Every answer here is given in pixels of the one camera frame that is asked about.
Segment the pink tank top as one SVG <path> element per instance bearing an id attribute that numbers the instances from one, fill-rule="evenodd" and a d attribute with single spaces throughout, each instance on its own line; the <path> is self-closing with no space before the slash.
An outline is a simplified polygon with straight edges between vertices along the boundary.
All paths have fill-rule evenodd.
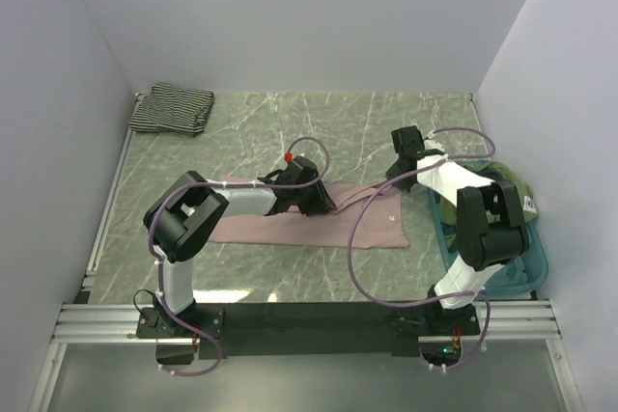
<path id="1" fill-rule="evenodd" d="M 328 183 L 325 186 L 337 209 L 327 215 L 305 216 L 293 206 L 273 216 L 224 217 L 211 234 L 215 243 L 343 247 L 352 226 L 377 189 L 374 185 Z M 402 194 L 389 188 L 376 197 L 360 223 L 352 245 L 355 249 L 406 248 Z"/>

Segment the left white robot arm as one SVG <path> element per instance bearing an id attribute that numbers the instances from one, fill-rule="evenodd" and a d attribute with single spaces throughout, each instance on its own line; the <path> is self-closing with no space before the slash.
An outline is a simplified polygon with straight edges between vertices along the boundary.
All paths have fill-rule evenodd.
<path id="1" fill-rule="evenodd" d="M 193 295 L 193 258 L 219 222 L 240 215 L 273 216 L 296 208 L 305 216 L 336 209 L 316 165 L 296 156 L 281 170 L 245 182 L 205 179 L 184 173 L 151 206 L 143 223 L 157 267 L 153 294 L 156 323 L 173 337 L 199 327 Z"/>

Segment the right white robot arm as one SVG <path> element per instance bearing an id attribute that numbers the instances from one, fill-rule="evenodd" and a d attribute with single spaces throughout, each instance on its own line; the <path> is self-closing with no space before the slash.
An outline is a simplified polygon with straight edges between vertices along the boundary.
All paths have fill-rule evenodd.
<path id="1" fill-rule="evenodd" d="M 458 255 L 428 292 L 440 299 L 423 313 L 427 328 L 444 334 L 464 319 L 487 281 L 529 249 L 520 194 L 509 180 L 482 177 L 450 159 L 414 125 L 393 130 L 391 137 L 398 159 L 385 177 L 402 191 L 423 185 L 455 208 Z"/>

